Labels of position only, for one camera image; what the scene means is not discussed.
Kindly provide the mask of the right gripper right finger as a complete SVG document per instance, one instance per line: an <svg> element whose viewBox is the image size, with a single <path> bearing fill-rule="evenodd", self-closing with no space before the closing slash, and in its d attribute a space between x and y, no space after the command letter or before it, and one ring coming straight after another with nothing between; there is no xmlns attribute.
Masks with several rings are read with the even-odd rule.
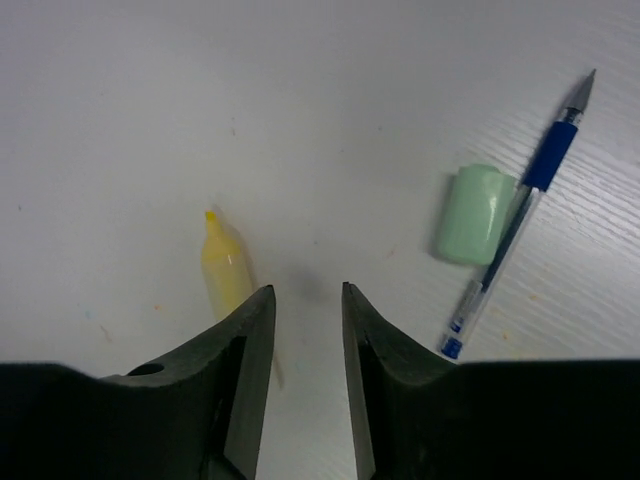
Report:
<svg viewBox="0 0 640 480"><path fill-rule="evenodd" d="M635 479L635 360L457 365L342 288L361 479Z"/></svg>

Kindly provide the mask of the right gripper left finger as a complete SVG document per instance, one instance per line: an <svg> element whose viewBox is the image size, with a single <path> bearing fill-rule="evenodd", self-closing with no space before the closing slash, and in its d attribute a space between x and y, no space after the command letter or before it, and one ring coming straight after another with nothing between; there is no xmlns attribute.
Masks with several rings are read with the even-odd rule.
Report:
<svg viewBox="0 0 640 480"><path fill-rule="evenodd" d="M5 479L252 479L276 319L272 287L125 375L1 367Z"/></svg>

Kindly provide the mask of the blue pen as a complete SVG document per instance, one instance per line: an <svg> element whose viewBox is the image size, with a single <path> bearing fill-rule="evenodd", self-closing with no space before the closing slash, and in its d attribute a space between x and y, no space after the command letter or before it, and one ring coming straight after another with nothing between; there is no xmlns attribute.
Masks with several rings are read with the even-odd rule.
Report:
<svg viewBox="0 0 640 480"><path fill-rule="evenodd" d="M519 238L540 200L549 190L576 138L589 104L596 74L597 70L592 69L578 81L538 145L516 190L514 206L508 215L493 261L479 278L470 282L460 305L447 325L438 346L439 353L444 357L457 360L468 343Z"/></svg>

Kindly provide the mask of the yellow white glue stick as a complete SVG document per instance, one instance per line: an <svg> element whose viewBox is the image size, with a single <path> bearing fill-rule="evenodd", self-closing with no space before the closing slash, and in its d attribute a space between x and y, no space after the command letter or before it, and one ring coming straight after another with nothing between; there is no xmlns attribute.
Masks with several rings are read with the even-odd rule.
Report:
<svg viewBox="0 0 640 480"><path fill-rule="evenodd" d="M214 210L205 212L201 270L214 319L228 317L256 290L253 265L237 230Z"/></svg>

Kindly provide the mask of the green eraser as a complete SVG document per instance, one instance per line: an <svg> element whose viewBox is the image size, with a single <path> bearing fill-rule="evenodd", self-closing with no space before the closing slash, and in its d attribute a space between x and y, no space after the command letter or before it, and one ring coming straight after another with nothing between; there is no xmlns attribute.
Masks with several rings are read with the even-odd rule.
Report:
<svg viewBox="0 0 640 480"><path fill-rule="evenodd" d="M486 266L493 260L516 189L516 178L487 164L460 168L437 230L435 250L449 262Z"/></svg>

